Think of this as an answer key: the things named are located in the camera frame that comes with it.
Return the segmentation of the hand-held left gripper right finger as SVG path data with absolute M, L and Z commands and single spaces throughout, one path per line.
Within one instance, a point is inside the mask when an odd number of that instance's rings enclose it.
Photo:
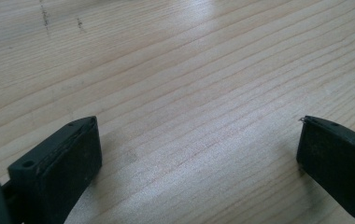
M 299 166 L 355 218 L 355 132 L 311 116 L 302 122 Z

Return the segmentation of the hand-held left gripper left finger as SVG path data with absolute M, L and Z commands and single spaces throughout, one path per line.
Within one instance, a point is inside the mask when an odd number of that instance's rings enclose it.
M 13 220 L 64 224 L 101 166 L 97 118 L 64 125 L 8 166 Z

